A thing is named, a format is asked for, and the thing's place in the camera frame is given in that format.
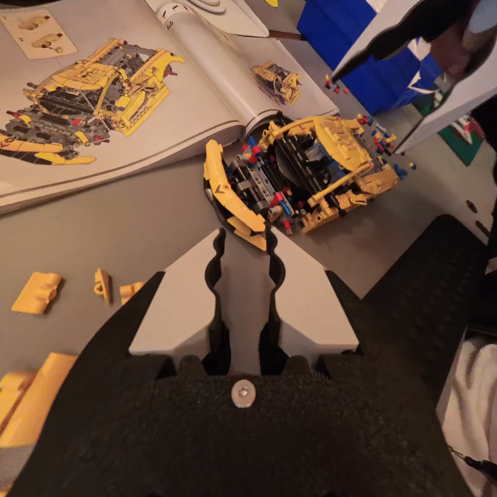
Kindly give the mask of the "yellow toy brick car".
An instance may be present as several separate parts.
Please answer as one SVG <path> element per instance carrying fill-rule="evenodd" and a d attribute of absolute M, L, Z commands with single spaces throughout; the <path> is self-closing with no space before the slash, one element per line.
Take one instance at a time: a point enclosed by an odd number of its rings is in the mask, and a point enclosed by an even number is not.
<path fill-rule="evenodd" d="M 235 235 L 266 251 L 268 225 L 288 236 L 295 225 L 310 233 L 397 186 L 395 171 L 379 165 L 363 134 L 357 119 L 286 122 L 278 115 L 229 164 L 222 146 L 210 140 L 204 193 Z"/>

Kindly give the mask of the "person's white sweater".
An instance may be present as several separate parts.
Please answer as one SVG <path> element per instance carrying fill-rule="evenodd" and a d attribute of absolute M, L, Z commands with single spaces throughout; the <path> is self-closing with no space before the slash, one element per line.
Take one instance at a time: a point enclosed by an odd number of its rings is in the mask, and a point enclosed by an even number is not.
<path fill-rule="evenodd" d="M 474 496 L 496 496 L 491 481 L 463 461 L 496 463 L 496 340 L 463 341 L 438 402 L 449 451 Z"/>

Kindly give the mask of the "instruction booklet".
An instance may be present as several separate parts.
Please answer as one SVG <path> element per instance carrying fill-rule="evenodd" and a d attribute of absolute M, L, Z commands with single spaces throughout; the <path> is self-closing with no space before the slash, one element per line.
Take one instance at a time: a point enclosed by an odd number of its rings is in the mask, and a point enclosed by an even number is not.
<path fill-rule="evenodd" d="M 146 1 L 1 5 L 1 214 L 339 108 L 275 38 Z"/>

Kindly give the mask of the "pile of yellow bricks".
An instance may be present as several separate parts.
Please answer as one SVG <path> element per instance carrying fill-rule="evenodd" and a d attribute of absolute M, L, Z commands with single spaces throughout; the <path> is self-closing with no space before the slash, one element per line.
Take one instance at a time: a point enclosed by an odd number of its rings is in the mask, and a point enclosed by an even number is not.
<path fill-rule="evenodd" d="M 11 310 L 42 315 L 57 295 L 62 277 L 34 272 Z M 77 360 L 51 352 L 37 372 L 18 371 L 1 378 L 1 449 L 33 446 L 40 437 L 60 387 Z"/>

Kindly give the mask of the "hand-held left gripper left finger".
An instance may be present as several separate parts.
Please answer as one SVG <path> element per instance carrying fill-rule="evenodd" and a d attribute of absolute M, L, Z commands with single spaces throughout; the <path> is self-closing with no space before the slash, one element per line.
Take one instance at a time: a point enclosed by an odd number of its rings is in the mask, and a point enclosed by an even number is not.
<path fill-rule="evenodd" d="M 133 356 L 205 359 L 222 340 L 219 296 L 226 231 L 217 228 L 169 265 L 129 346 Z"/>

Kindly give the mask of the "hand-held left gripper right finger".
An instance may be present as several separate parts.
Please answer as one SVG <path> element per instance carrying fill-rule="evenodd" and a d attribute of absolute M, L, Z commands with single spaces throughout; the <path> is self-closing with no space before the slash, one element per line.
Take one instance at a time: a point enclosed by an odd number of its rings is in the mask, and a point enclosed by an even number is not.
<path fill-rule="evenodd" d="M 259 337 L 260 369 L 284 369 L 302 356 L 314 367 L 320 357 L 355 353 L 358 338 L 326 268 L 273 227 L 266 227 L 269 276 L 274 287 Z"/>

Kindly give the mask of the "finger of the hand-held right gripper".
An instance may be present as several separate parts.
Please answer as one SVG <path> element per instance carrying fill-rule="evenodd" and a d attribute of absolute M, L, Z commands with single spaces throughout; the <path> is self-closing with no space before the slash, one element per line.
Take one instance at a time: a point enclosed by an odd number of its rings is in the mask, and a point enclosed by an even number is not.
<path fill-rule="evenodd" d="M 478 1 L 388 1 L 371 21 L 363 48 L 349 52 L 333 70 L 332 80 L 345 77 L 369 58 L 385 60 L 393 57 L 415 38 L 433 43 L 450 28 L 465 26 Z"/>
<path fill-rule="evenodd" d="M 493 47 L 479 68 L 454 84 L 438 108 L 423 116 L 421 121 L 399 140 L 394 153 L 401 154 L 420 144 L 495 95 L 496 47 Z"/>

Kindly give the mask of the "scatter of small coloured pins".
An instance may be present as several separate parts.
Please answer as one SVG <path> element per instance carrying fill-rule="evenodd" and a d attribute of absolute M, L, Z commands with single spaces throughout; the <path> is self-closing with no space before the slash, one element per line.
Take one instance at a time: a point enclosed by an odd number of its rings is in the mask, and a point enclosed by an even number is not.
<path fill-rule="evenodd" d="M 334 92 L 335 94 L 349 94 L 348 88 L 344 88 L 343 90 L 340 88 L 340 85 L 337 83 L 332 83 L 331 77 L 326 74 L 325 76 L 325 88 Z M 390 134 L 386 128 L 382 127 L 380 123 L 374 121 L 373 117 L 367 113 L 358 113 L 357 121 L 360 125 L 369 126 L 372 129 L 371 136 L 374 141 L 374 145 L 367 145 L 370 151 L 373 152 L 373 156 L 375 160 L 379 163 L 380 166 L 390 165 L 395 171 L 397 177 L 402 180 L 408 175 L 408 171 L 401 167 L 399 164 L 394 163 L 393 165 L 388 162 L 388 158 L 392 157 L 392 149 L 395 145 L 396 136 L 394 134 Z"/>

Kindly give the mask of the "blue storage bin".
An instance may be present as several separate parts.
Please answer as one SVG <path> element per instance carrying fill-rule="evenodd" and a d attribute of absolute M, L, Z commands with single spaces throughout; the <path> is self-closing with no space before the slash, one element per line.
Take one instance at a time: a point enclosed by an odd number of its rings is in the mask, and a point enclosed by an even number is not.
<path fill-rule="evenodd" d="M 386 1 L 307 1 L 297 28 L 335 69 Z M 387 60 L 369 58 L 342 82 L 370 114 L 413 103 L 422 94 L 407 87 L 418 60 L 406 47 Z"/>

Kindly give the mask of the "white tablet stand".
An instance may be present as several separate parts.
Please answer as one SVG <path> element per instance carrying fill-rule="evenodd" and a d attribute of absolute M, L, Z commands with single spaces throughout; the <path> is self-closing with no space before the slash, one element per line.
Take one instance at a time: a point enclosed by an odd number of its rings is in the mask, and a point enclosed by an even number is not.
<path fill-rule="evenodd" d="M 237 36 L 268 38 L 269 30 L 244 1 L 146 1 L 162 23 L 193 13 L 215 28 Z"/>

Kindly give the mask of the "white crumpled papers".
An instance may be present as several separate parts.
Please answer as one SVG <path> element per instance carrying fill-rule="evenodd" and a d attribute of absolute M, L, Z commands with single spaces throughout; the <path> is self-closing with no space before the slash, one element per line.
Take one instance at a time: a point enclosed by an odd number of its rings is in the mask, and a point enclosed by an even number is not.
<path fill-rule="evenodd" d="M 410 41 L 407 48 L 419 62 L 418 70 L 407 89 L 423 95 L 433 93 L 432 85 L 442 74 L 442 70 L 431 54 L 431 44 L 419 37 Z"/>

